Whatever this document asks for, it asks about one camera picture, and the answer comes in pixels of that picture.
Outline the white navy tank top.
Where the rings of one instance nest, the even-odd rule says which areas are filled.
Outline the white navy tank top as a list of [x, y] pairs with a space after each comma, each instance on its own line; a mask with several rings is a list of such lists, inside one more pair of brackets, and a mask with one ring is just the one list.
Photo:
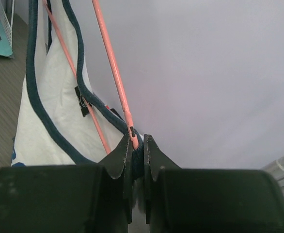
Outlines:
[[91, 89], [82, 33], [70, 2], [47, 4], [77, 71], [71, 70], [52, 25], [45, 23], [43, 3], [31, 0], [12, 166], [98, 163], [107, 154], [95, 122], [111, 150], [128, 129]]

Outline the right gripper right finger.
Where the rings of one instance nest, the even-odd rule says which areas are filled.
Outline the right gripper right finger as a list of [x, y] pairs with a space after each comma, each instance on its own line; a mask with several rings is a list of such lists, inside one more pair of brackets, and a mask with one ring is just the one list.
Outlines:
[[144, 136], [152, 233], [284, 233], [284, 195], [262, 170], [181, 168]]

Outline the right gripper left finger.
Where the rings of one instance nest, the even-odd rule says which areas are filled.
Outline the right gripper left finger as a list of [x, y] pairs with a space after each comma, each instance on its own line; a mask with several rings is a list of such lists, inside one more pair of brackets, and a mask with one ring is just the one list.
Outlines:
[[132, 144], [97, 164], [0, 168], [0, 233], [126, 233]]

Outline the pink hanger of white top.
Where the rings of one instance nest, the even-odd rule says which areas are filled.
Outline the pink hanger of white top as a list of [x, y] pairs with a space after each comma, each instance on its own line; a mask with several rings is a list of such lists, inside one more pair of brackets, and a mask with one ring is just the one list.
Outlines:
[[[52, 26], [55, 30], [55, 33], [58, 37], [58, 40], [59, 40], [60, 45], [63, 49], [63, 52], [64, 52], [64, 54], [67, 58], [69, 66], [70, 66], [74, 76], [77, 77], [77, 70], [75, 68], [75, 63], [73, 62], [71, 54], [70, 54], [70, 52], [69, 52], [69, 50], [66, 46], [66, 43], [65, 43], [64, 38], [61, 34], [61, 31], [60, 31], [60, 29], [57, 25], [57, 22], [56, 22], [56, 20], [53, 16], [52, 12], [49, 10], [49, 8], [47, 6], [47, 1], [44, 0], [43, 4], [44, 4], [44, 7], [47, 11], [48, 17], [49, 17], [49, 19], [52, 23]], [[108, 30], [107, 30], [107, 27], [106, 27], [106, 23], [105, 23], [103, 14], [102, 14], [101, 6], [100, 6], [99, 1], [97, 1], [97, 0], [92, 1], [92, 4], [93, 4], [94, 11], [95, 11], [96, 19], [97, 19], [97, 22], [98, 22], [98, 25], [99, 25], [99, 29], [100, 29], [100, 32], [101, 32], [101, 36], [102, 36], [102, 39], [103, 39], [103, 42], [104, 42], [105, 50], [106, 50], [106, 53], [107, 53], [107, 56], [108, 56], [109, 64], [110, 64], [111, 71], [112, 71], [112, 74], [113, 74], [113, 78], [114, 78], [114, 82], [115, 82], [116, 89], [117, 89], [117, 92], [118, 92], [118, 96], [119, 96], [119, 99], [120, 99], [120, 103], [121, 103], [121, 106], [122, 106], [122, 110], [123, 110], [123, 113], [124, 113], [124, 116], [125, 116], [126, 126], [127, 126], [127, 129], [128, 129], [128, 132], [129, 132], [129, 137], [131, 139], [133, 148], [135, 150], [137, 150], [138, 147], [139, 147], [138, 136], [134, 132], [134, 123], [133, 123], [132, 114], [131, 114], [130, 109], [129, 109], [129, 104], [128, 104], [128, 101], [127, 101], [127, 98], [126, 98], [126, 93], [125, 93], [123, 83], [122, 83], [122, 79], [121, 79], [121, 75], [120, 75], [120, 72], [119, 72], [119, 69], [118, 69], [118, 66], [117, 66], [117, 62], [116, 62], [116, 58], [115, 58], [114, 51], [113, 51], [113, 48], [112, 48], [112, 44], [110, 42], [110, 37], [109, 37], [109, 33], [108, 33]]]

